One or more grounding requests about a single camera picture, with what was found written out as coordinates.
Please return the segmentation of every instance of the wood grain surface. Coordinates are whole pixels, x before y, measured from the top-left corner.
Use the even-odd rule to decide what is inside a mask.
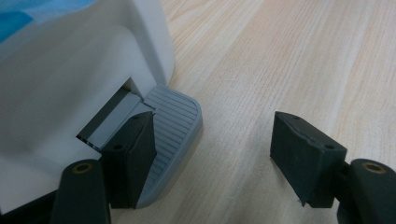
[[[204,128],[163,197],[113,223],[337,223],[302,207],[269,157],[275,111],[396,169],[396,1],[162,0],[171,88]]]

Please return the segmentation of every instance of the mounting hole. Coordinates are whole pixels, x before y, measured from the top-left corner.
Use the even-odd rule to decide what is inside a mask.
[[[113,148],[116,149],[116,150],[120,150],[120,149],[123,148],[123,145],[116,145],[116,146],[114,146]]]
[[[324,145],[326,148],[328,148],[328,149],[334,149],[334,146],[332,146],[332,145],[329,145],[329,144],[326,144],[326,145]]]
[[[73,173],[81,175],[89,172],[92,169],[92,164],[83,162],[73,167]]]
[[[385,170],[384,167],[382,167],[378,164],[372,163],[372,162],[364,162],[362,166],[367,171],[370,171],[370,172],[378,174],[378,175],[382,175],[387,172],[387,170]]]

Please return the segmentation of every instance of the blue object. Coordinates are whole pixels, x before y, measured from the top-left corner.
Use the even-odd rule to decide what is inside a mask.
[[[0,43],[9,38],[23,26],[31,22],[32,17],[23,12],[6,12],[0,14]]]
[[[89,7],[95,0],[0,1],[0,43],[29,22],[42,24]]]

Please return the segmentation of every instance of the ribbed gray surface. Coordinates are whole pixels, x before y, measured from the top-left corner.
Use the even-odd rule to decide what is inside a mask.
[[[154,134],[158,154],[138,207],[147,206],[160,196],[202,126],[198,103],[177,91],[158,86],[144,104],[155,108]]]

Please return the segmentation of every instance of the white plastic device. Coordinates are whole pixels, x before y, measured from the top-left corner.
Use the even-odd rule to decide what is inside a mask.
[[[0,210],[58,188],[99,154],[76,136],[120,87],[167,85],[174,54],[159,0],[97,0],[0,44]]]

